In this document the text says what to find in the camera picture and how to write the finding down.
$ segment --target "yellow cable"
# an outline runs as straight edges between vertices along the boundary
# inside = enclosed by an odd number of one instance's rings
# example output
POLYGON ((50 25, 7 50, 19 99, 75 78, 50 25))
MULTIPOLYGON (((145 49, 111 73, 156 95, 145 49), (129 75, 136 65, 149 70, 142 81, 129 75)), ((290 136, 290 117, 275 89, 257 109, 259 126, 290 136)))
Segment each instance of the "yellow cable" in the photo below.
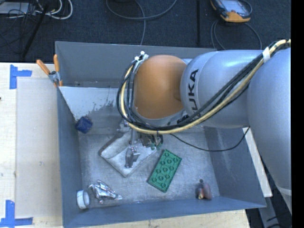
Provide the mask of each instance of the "yellow cable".
MULTIPOLYGON (((291 40, 280 40, 278 42, 276 42, 269 50, 269 53, 272 54, 274 52, 274 50, 284 44, 284 43, 288 43, 289 45, 291 45, 291 40)), ((190 124, 187 124, 183 127, 178 127, 178 128, 174 128, 171 130, 150 130, 150 129, 143 129, 140 128, 132 123, 129 123, 129 126, 131 128, 133 128, 134 130, 140 132, 140 133, 146 133, 146 134, 170 134, 170 133, 178 133, 181 131, 184 131, 186 129, 189 129, 193 126, 196 126, 198 124, 200 124, 201 122, 207 120, 208 118, 210 118, 211 116, 213 116, 215 113, 217 113, 219 110, 221 110, 225 105, 227 105, 230 100, 236 96, 241 90, 243 90, 243 88, 247 85, 247 83, 251 80, 251 78, 253 77, 253 75, 257 72, 257 70, 263 65, 264 63, 264 59, 261 59, 258 64, 253 68, 253 70, 248 74, 248 76, 241 82, 241 84, 229 95, 227 96, 226 99, 223 100, 223 102, 221 102, 219 105, 217 105, 215 108, 213 108, 212 110, 210 110, 209 112, 205 113, 203 116, 201 116, 200 118, 198 118, 197 120, 193 121, 190 124)), ((125 77, 127 77, 131 71, 132 67, 128 70, 127 74, 125 77)), ((120 103, 121 103, 121 110, 124 114, 124 116, 126 115, 125 109, 124 109, 124 90, 125 90, 125 86, 126 86, 126 82, 123 84, 122 86, 122 90, 121 90, 121 95, 120 95, 120 103)))

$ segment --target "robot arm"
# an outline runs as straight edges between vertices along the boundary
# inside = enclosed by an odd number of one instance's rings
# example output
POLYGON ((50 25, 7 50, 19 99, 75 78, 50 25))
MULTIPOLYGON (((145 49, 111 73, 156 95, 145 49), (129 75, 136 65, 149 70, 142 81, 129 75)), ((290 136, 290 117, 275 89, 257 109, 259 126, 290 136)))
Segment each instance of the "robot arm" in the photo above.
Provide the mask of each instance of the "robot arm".
POLYGON ((123 77, 118 110, 131 128, 150 135, 198 124, 250 126, 291 211, 290 46, 280 40, 264 51, 224 50, 187 60, 142 53, 123 77))

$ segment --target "electronic device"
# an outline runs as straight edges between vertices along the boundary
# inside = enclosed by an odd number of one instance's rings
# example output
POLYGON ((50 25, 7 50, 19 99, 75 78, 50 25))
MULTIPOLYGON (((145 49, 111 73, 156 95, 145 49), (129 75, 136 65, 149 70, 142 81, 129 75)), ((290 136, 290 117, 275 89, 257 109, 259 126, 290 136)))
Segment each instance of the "electronic device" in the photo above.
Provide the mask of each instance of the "electronic device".
POLYGON ((244 0, 210 0, 213 9, 225 22, 243 23, 250 20, 244 0))

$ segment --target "bin floor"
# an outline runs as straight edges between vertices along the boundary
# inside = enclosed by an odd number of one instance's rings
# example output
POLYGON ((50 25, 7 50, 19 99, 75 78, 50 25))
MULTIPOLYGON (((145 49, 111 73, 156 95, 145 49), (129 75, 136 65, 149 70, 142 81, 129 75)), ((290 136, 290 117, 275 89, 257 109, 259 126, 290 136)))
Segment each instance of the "bin floor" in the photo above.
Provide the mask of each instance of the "bin floor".
MULTIPOLYGON (((203 128, 200 126, 196 126, 189 131, 176 133, 175 135, 200 148, 208 148, 203 128)), ((104 158, 98 155, 100 148, 112 137, 113 135, 109 134, 79 133, 83 189, 87 189, 90 184, 97 184, 96 181, 101 180, 123 197, 122 200, 106 199, 103 204, 99 204, 98 200, 89 190, 91 207, 106 207, 160 200, 192 199, 195 198, 195 189, 200 179, 210 184, 213 197, 219 196, 219 189, 209 152, 193 148, 166 134, 163 136, 164 143, 162 148, 150 159, 142 163, 135 172, 125 178, 104 158), (165 193, 148 183, 148 179, 164 149, 182 158, 173 180, 165 193)))

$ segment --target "green lego brick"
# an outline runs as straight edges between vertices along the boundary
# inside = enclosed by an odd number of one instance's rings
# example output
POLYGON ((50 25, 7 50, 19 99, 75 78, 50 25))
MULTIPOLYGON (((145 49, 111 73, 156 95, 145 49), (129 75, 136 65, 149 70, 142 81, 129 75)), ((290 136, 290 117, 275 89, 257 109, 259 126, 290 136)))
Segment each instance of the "green lego brick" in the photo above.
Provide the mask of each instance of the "green lego brick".
POLYGON ((162 192, 166 192, 181 162, 181 157, 168 150, 162 153, 148 183, 162 192))

